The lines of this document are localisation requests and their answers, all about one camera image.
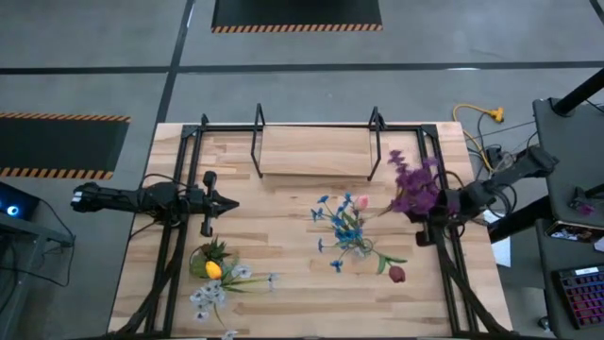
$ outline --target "wooden tabletop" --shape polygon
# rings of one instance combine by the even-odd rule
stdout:
[[[464,182],[473,179],[472,167],[458,123],[437,123],[445,167]],[[172,176],[182,124],[161,124],[155,135],[147,173]],[[394,169],[385,158],[393,149],[403,150],[407,162],[417,166],[416,137],[410,132],[382,132],[384,160],[373,181],[366,178],[265,176],[258,178],[250,158],[251,132],[205,133],[197,169],[197,182],[205,171],[218,174],[216,189],[241,206],[213,220],[214,234],[236,252],[242,264],[249,264],[254,276],[280,274],[276,291],[269,294],[228,293],[222,320],[239,337],[405,337],[450,335],[441,271],[434,246],[419,247],[411,224],[402,214],[388,213],[369,219],[365,236],[378,250],[409,260],[403,264],[407,281],[393,283],[387,274],[376,275],[378,259],[360,261],[344,257],[341,274],[329,263],[336,250],[319,253],[317,241],[334,241],[332,232],[313,223],[310,209],[319,196],[342,200],[344,193],[369,195],[368,214],[387,206],[393,197]],[[184,177],[188,172],[185,165]],[[224,333],[216,317],[200,324],[189,295],[204,281],[189,273],[189,255],[208,241],[200,235],[203,216],[192,216],[185,260],[178,288],[173,327],[175,337],[210,337]],[[133,231],[151,222],[137,216]],[[504,327],[510,329],[508,308],[501,288],[484,227],[468,224],[462,237],[470,283],[485,307]],[[160,227],[136,235],[129,243],[109,329],[119,329],[139,307],[148,293],[156,264]],[[252,286],[266,290],[266,283]],[[465,325],[461,295],[456,294],[462,325]],[[163,310],[159,311],[159,324]]]

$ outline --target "concrete floor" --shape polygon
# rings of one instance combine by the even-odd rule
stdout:
[[[168,66],[185,0],[0,1],[0,68]],[[213,1],[197,0],[182,65],[353,62],[601,60],[604,26],[588,0],[382,0],[385,31],[211,35]],[[166,121],[250,122],[261,102],[274,122],[365,121],[379,106],[387,121],[444,121],[458,103],[504,107],[505,123],[532,120],[531,101],[562,96],[595,69],[179,75]],[[0,111],[122,114],[133,118],[107,186],[136,187],[145,167],[166,75],[0,76]],[[604,95],[595,99],[604,101]],[[476,133],[478,114],[461,113]],[[485,138],[518,151],[534,125]],[[132,214],[72,212],[78,180],[7,178],[51,202],[77,235],[72,283],[37,282],[20,339],[101,334],[108,325]],[[545,194],[542,180],[516,185],[519,207]],[[58,225],[45,211],[38,217]],[[65,274],[67,255],[48,256],[47,275]],[[514,328],[545,314],[543,295],[505,284]]]

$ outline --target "yellow tulip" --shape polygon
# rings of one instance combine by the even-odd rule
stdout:
[[[223,270],[214,261],[206,262],[206,273],[208,273],[208,277],[212,280],[219,280],[223,277]]]

